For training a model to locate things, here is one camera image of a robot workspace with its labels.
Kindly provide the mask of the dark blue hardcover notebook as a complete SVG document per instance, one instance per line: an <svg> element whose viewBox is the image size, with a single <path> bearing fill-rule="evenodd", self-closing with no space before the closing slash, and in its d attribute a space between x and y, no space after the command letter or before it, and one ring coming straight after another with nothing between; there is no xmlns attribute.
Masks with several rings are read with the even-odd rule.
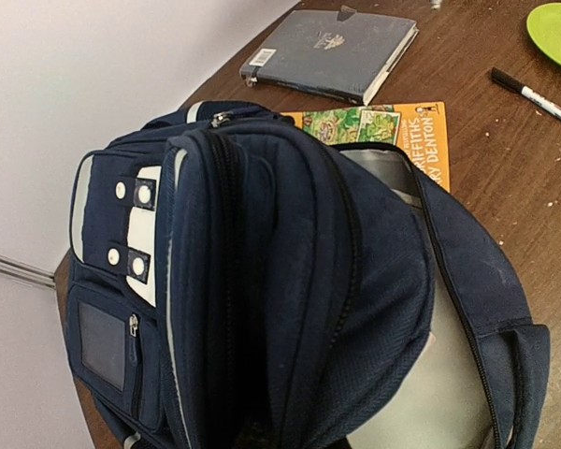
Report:
<svg viewBox="0 0 561 449"><path fill-rule="evenodd" d="M273 84L367 106L418 35L411 19L357 12L291 12L240 68Z"/></svg>

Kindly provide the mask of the navy blue backpack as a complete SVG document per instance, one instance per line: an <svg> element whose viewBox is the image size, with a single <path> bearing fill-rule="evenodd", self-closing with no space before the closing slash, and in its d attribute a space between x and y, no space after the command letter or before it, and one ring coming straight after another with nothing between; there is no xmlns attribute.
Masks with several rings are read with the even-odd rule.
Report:
<svg viewBox="0 0 561 449"><path fill-rule="evenodd" d="M550 332L396 146L206 102L76 174L65 343L123 448L530 448Z"/></svg>

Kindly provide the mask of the black marker pen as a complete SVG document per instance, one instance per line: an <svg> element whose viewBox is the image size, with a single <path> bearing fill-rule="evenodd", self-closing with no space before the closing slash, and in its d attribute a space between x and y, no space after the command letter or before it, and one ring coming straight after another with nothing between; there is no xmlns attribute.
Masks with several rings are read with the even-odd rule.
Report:
<svg viewBox="0 0 561 449"><path fill-rule="evenodd" d="M527 100L534 103L540 109L545 110L557 120L561 122L561 108L556 105L553 101L546 99L542 95L533 91L530 87L523 84L514 77L508 75L507 73L493 67L490 71L491 81L500 85L501 87L516 93Z"/></svg>

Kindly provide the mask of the orange treehouse paperback book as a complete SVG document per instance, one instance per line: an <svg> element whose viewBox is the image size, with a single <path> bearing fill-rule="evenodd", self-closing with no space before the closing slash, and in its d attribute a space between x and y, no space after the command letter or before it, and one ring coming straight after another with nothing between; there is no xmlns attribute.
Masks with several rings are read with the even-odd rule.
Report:
<svg viewBox="0 0 561 449"><path fill-rule="evenodd" d="M451 190L445 104L425 102L287 112L295 125L335 145L361 142L400 148L425 175Z"/></svg>

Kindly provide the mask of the left aluminium corner post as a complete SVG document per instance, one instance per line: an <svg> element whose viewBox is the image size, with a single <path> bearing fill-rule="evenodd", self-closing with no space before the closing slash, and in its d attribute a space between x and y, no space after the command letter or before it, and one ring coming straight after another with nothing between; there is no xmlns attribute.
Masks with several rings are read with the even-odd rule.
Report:
<svg viewBox="0 0 561 449"><path fill-rule="evenodd" d="M15 281L42 288L54 289L54 273L33 267L0 254L0 274Z"/></svg>

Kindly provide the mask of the green plate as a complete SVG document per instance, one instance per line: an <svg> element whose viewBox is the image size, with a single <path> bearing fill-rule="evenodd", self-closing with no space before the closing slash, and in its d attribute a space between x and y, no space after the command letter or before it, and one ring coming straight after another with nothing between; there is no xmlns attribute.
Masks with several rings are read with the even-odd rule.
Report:
<svg viewBox="0 0 561 449"><path fill-rule="evenodd" d="M526 30L536 47L561 66L561 2L532 9L526 18Z"/></svg>

